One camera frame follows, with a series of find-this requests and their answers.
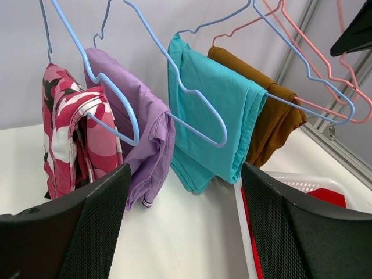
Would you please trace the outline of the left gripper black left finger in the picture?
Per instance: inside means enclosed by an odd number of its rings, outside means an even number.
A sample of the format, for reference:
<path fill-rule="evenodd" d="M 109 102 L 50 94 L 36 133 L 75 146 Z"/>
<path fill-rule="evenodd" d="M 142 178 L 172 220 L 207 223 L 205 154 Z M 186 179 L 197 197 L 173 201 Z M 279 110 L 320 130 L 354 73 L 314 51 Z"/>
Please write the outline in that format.
<path fill-rule="evenodd" d="M 1 278 L 108 278 L 131 170 L 123 164 L 63 197 L 1 216 Z"/>

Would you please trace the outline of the red trousers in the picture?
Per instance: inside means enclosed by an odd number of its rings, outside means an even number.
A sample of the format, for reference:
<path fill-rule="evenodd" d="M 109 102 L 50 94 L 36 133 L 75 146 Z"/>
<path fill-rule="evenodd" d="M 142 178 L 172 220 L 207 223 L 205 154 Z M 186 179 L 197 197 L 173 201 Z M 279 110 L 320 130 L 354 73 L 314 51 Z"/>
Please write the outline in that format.
<path fill-rule="evenodd" d="M 252 232 L 252 229 L 251 229 L 251 223 L 250 223 L 250 220 L 249 220 L 248 205 L 246 203 L 245 193 L 244 193 L 243 187 L 241 187 L 240 190 L 241 190 L 241 194 L 242 194 L 242 201 L 244 203 L 244 210 L 245 210 L 246 222 L 247 222 L 247 225 L 248 225 L 248 232 L 249 232 L 249 236 L 250 236 L 250 240 L 251 240 L 252 255 L 253 255 L 253 261 L 254 261 L 254 264 L 255 264 L 255 271 L 256 271 L 258 279 L 263 279 L 264 276 L 263 276 L 262 269 L 261 269 L 261 264 L 260 264 L 260 259 L 259 259 L 259 255 L 258 255 L 258 252 L 257 252 L 255 238 L 253 236 L 253 232 Z M 337 206 L 346 208 L 345 196 L 342 195 L 342 194 L 339 194 L 337 192 L 334 192 L 332 190 L 329 190 L 329 189 L 326 189 L 326 188 L 318 188 L 314 191 L 308 192 L 307 194 L 311 195 L 311 196 L 313 196 L 313 197 L 315 197 L 319 200 L 322 200 L 322 201 L 331 203 L 333 205 L 337 205 Z"/>

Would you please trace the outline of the blue wire hanger teal trousers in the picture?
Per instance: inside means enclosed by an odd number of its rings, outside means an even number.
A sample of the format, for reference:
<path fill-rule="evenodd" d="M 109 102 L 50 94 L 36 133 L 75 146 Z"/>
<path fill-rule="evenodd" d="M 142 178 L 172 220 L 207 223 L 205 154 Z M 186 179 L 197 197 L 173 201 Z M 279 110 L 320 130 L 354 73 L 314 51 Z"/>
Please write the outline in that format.
<path fill-rule="evenodd" d="M 331 95 L 334 97 L 334 99 L 336 101 L 340 101 L 340 99 L 343 99 L 344 103 L 346 105 L 348 105 L 349 108 L 350 108 L 350 114 L 348 116 L 344 116 L 344 115 L 339 114 L 339 113 L 337 113 L 333 110 L 324 108 L 322 106 L 316 105 L 312 102 L 306 101 L 306 100 L 301 99 L 301 98 L 298 98 L 297 100 L 299 100 L 300 102 L 305 103 L 305 104 L 307 104 L 307 105 L 309 105 L 313 108 L 321 110 L 323 113 L 319 114 L 319 113 L 317 113 L 313 110 L 309 110 L 309 109 L 303 108 L 301 106 L 299 107 L 299 109 L 306 112 L 306 113 L 314 115 L 318 118 L 321 118 L 321 119 L 323 119 L 323 120 L 325 120 L 329 123 L 332 123 L 334 125 L 342 125 L 342 124 L 345 124 L 345 123 L 348 123 L 348 122 L 354 122 L 355 120 L 352 119 L 353 115 L 355 114 L 355 106 L 353 104 L 353 101 L 351 101 L 344 93 L 342 93 L 339 89 L 337 89 L 335 86 L 333 86 L 329 81 L 333 80 L 333 81 L 337 81 L 339 83 L 345 83 L 347 86 L 351 87 L 351 89 L 353 89 L 353 90 L 356 90 L 357 88 L 354 87 L 350 82 L 348 82 L 344 79 L 335 78 L 335 77 L 332 76 L 331 64 L 323 56 L 323 54 L 312 44 L 311 40 L 309 40 L 307 38 L 307 36 L 305 35 L 305 32 L 302 30 L 302 27 L 306 28 L 308 23 L 309 23 L 309 21 L 306 19 L 306 17 L 307 16 L 310 16 L 310 17 L 312 16 L 313 12 L 317 8 L 318 2 L 317 1 L 308 1 L 307 2 L 307 6 L 306 6 L 306 9 L 305 9 L 305 11 L 302 15 L 300 25 L 297 25 L 296 23 L 294 23 L 292 18 L 287 14 L 287 12 L 285 10 L 285 3 L 286 3 L 285 1 L 278 1 L 278 5 L 275 9 L 272 9 L 269 4 L 266 4 L 269 12 L 264 14 L 258 8 L 258 6 L 256 4 L 256 1 L 248 1 L 243 7 L 239 8 L 238 10 L 236 10 L 235 12 L 233 12 L 230 15 L 227 15 L 227 16 L 221 18 L 221 19 L 218 19 L 218 20 L 214 20 L 212 22 L 201 24 L 195 30 L 184 29 L 184 30 L 178 31 L 178 33 L 180 34 L 180 33 L 189 32 L 189 33 L 192 33 L 192 34 L 196 34 L 199 31 L 200 28 L 203 28 L 203 27 L 206 27 L 206 26 L 211 26 L 213 24 L 217 24 L 217 23 L 226 21 L 226 20 L 232 18 L 233 16 L 239 14 L 243 10 L 249 8 L 250 6 L 253 6 L 256 13 L 259 14 L 260 16 L 257 19 L 252 20 L 251 22 L 234 29 L 231 32 L 231 34 L 228 35 L 228 37 L 232 37 L 233 34 L 236 31 L 263 19 L 273 29 L 273 31 L 289 46 L 289 51 L 288 51 L 285 59 L 282 61 L 281 71 L 280 71 L 280 75 L 278 76 L 278 81 L 282 81 L 284 79 L 285 74 L 287 73 L 288 69 L 292 65 L 294 57 L 297 56 L 304 63 L 304 65 L 306 67 L 307 78 L 311 81 L 316 81 L 318 83 L 324 84 L 325 87 L 328 89 L 328 91 L 331 93 Z M 288 30 L 285 27 L 282 27 L 282 31 L 280 31 L 269 20 L 269 16 L 272 15 L 278 21 L 279 25 L 282 25 L 282 22 L 280 21 L 280 19 L 276 15 L 276 11 L 278 11 L 278 10 L 281 11 L 281 13 L 285 17 L 286 21 L 288 23 L 290 23 L 290 25 L 295 29 L 295 31 L 296 31 L 296 37 L 295 38 L 293 38 L 290 35 L 290 33 L 288 33 Z M 321 60 L 327 66 L 327 78 L 326 79 L 324 79 L 322 77 L 322 75 L 316 70 L 316 68 L 313 66 L 313 64 L 311 64 L 311 61 L 309 61 L 308 58 L 303 54 L 302 49 L 299 46 L 299 43 L 300 43 L 300 41 L 298 40 L 299 38 L 301 38 L 302 40 L 305 40 L 307 42 L 307 44 L 311 47 L 311 49 L 314 50 L 315 53 L 318 54 L 318 56 L 321 58 Z"/>

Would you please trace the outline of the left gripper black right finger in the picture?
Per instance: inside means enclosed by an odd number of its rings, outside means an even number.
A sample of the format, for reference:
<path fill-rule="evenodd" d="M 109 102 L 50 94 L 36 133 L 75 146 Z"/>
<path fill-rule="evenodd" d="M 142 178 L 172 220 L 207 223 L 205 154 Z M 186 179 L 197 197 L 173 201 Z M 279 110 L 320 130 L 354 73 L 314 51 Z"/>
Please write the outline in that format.
<path fill-rule="evenodd" d="M 250 163 L 241 178 L 260 278 L 371 277 L 371 214 L 322 201 Z"/>

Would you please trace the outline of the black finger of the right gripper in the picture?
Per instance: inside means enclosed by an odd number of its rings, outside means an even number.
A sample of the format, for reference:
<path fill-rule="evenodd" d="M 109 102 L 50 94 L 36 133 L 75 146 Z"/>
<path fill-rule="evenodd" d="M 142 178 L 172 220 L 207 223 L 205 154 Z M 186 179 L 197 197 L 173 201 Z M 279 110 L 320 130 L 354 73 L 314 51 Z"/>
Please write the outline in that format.
<path fill-rule="evenodd" d="M 371 49 L 371 1 L 366 1 L 348 28 L 345 28 L 341 1 L 337 1 L 341 36 L 330 49 L 333 57 Z"/>

